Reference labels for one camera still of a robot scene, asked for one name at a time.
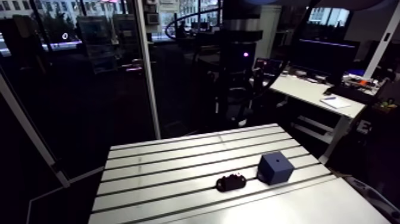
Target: metal column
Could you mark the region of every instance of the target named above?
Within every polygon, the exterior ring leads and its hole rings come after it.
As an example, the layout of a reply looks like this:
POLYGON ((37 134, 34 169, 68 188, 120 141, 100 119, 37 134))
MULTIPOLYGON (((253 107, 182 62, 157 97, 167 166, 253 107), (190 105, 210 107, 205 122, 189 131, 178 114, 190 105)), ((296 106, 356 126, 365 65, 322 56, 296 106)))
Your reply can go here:
POLYGON ((385 53, 386 47, 388 46, 390 40, 392 39, 393 33, 395 32, 397 25, 400 21, 400 1, 397 3, 397 7, 393 12, 392 18, 379 42, 379 45, 375 51, 374 56, 371 59, 370 64, 365 71, 363 79, 370 79, 374 73, 379 61, 381 60, 383 53, 385 53))
POLYGON ((161 132, 160 132, 160 124, 158 123, 158 113, 157 113, 157 104, 155 102, 155 94, 154 94, 154 85, 153 85, 153 75, 151 71, 151 63, 150 63, 150 55, 149 55, 149 46, 147 42, 146 36, 146 25, 145 25, 145 16, 143 13, 143 2, 142 0, 133 1, 136 15, 137 15, 137 25, 139 29, 139 40, 140 45, 142 47, 142 54, 143 54, 143 63, 145 67, 145 74, 146 74, 146 83, 147 83, 147 90, 149 94, 149 101, 150 101, 150 108, 151 108, 151 115, 153 119, 153 127, 155 137, 157 139, 161 139, 161 132))

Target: paper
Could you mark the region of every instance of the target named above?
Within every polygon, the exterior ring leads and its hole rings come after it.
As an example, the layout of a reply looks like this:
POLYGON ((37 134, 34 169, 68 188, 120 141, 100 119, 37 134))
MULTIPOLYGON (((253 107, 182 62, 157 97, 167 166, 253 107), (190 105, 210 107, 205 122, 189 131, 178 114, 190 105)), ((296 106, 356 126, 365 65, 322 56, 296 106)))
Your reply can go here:
POLYGON ((341 100, 338 97, 325 97, 325 98, 321 99, 320 101, 335 108, 335 109, 350 106, 350 103, 348 103, 344 100, 341 100))

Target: black cable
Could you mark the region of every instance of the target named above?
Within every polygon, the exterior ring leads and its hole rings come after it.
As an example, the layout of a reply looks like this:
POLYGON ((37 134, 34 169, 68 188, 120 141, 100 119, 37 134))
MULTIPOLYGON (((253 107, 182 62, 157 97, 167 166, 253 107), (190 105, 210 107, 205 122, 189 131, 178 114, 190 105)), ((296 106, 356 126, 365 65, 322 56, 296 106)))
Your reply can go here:
POLYGON ((170 39, 172 39, 172 40, 185 39, 185 38, 175 38, 175 37, 171 36, 171 35, 168 33, 168 28, 170 28, 170 26, 171 26, 172 24, 177 23, 177 22, 180 21, 180 20, 184 20, 184 19, 189 18, 189 17, 192 17, 192 16, 194 16, 194 15, 201 15, 201 14, 204 14, 204 13, 212 13, 212 12, 215 12, 215 11, 218 11, 218 10, 221 10, 221 9, 222 9, 222 7, 220 7, 220 8, 214 8, 214 9, 212 9, 212 10, 205 10, 205 11, 202 11, 202 12, 197 12, 197 13, 193 13, 193 14, 189 14, 189 15, 180 17, 180 18, 178 18, 178 19, 172 21, 171 23, 169 23, 169 24, 165 27, 165 34, 166 34, 170 39))

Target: white desk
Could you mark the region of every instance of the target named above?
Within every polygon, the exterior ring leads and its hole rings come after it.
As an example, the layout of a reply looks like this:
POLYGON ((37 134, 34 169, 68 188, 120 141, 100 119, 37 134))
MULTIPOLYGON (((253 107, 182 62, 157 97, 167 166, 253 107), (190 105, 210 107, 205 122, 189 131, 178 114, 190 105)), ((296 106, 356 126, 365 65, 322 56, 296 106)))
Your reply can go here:
POLYGON ((359 102, 335 94, 332 94, 331 96, 338 97, 341 100, 350 103, 351 106, 335 109, 327 104, 322 103, 320 99, 326 97, 323 95, 323 92, 325 92, 326 89, 328 89, 329 87, 330 87, 329 85, 312 83, 306 80, 298 79, 297 77, 293 76, 280 76, 271 86, 271 89, 276 92, 280 92, 289 97, 299 99, 301 101, 307 102, 316 107, 320 107, 322 109, 331 111, 332 113, 336 113, 341 116, 339 122, 335 127, 328 127, 324 124, 313 121, 305 116, 299 117, 301 120, 305 122, 308 122, 312 125, 325 129, 327 131, 325 135, 321 135, 300 125, 296 124, 293 125, 294 128, 297 128, 329 144, 326 152, 319 158, 319 160, 323 164, 325 164, 328 161, 336 144, 339 142, 340 138, 346 134, 347 130, 351 126, 353 119, 356 118, 365 107, 364 104, 361 104, 359 102))
POLYGON ((101 181, 90 224, 389 223, 278 125, 112 147, 101 181), (295 170, 266 185, 257 165, 273 151, 295 170), (246 187, 218 192, 232 173, 246 187))
POLYGON ((309 104, 315 105, 317 107, 321 107, 325 110, 329 110, 333 113, 339 114, 341 116, 346 116, 354 119, 361 110, 364 109, 365 105, 359 102, 353 101, 351 99, 347 99, 335 94, 330 96, 338 97, 348 103, 351 104, 350 107, 344 107, 335 109, 329 105, 324 104, 320 101, 320 99, 326 97, 323 95, 323 92, 326 91, 330 86, 318 83, 312 83, 306 80, 298 79, 293 76, 279 77, 274 84, 271 86, 271 89, 280 92, 282 94, 288 95, 290 97, 299 99, 301 101, 307 102, 309 104))

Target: building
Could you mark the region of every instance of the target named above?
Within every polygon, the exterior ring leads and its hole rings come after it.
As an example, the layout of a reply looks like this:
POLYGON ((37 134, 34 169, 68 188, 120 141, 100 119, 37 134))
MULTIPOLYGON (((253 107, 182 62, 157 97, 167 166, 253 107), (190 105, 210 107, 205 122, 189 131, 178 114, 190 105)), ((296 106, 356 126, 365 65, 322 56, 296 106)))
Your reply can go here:
MULTIPOLYGON (((122 13, 121 3, 113 3, 112 1, 84 0, 83 5, 86 9, 86 15, 105 15, 106 17, 111 18, 114 14, 122 13)), ((57 11, 64 13, 64 19, 70 18, 74 24, 77 22, 76 18, 83 15, 79 1, 36 0, 35 6, 42 15, 48 13, 52 17, 55 17, 57 11)), ((33 17, 33 10, 29 1, 0 1, 0 18, 11 18, 13 15, 28 15, 33 17)))
POLYGON ((345 26, 349 14, 343 8, 314 8, 308 21, 320 25, 345 26))

